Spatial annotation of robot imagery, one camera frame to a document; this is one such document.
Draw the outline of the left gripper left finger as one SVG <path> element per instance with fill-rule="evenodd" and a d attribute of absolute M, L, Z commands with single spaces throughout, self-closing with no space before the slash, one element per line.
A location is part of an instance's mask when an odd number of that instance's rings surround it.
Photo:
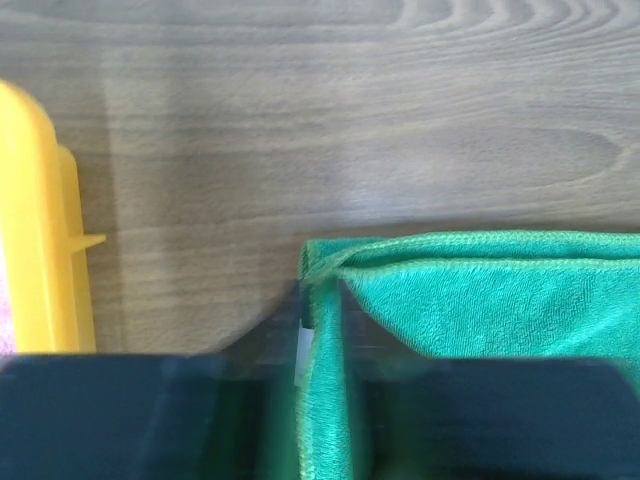
<path fill-rule="evenodd" d="M 171 361 L 139 454 L 142 479 L 296 479 L 300 287 L 224 347 Z"/>

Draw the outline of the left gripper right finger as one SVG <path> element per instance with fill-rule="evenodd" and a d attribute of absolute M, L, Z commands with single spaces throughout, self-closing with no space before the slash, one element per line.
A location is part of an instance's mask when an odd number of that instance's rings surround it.
<path fill-rule="evenodd" d="M 398 426 L 395 388 L 417 357 L 338 283 L 348 432 L 355 479 L 418 479 Z"/>

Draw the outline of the green towel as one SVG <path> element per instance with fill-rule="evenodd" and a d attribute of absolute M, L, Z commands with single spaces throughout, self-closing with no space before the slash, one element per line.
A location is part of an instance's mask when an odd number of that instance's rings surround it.
<path fill-rule="evenodd" d="M 305 479 L 351 479 L 339 284 L 431 357 L 619 357 L 639 377 L 639 238 L 577 231 L 315 239 L 300 253 L 315 334 L 298 403 Z"/>

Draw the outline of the pink towel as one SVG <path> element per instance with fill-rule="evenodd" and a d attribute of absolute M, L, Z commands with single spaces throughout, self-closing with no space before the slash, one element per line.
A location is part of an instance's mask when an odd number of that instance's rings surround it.
<path fill-rule="evenodd" d="M 16 349 L 14 327 L 9 304 L 6 274 L 1 270 L 0 276 L 0 353 L 11 354 Z"/>

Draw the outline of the yellow plastic tray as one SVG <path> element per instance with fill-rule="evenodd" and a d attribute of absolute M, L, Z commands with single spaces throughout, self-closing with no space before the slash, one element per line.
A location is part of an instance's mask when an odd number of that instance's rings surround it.
<path fill-rule="evenodd" d="M 1 84 L 1 238 L 16 349 L 97 350 L 77 164 L 49 116 Z"/>

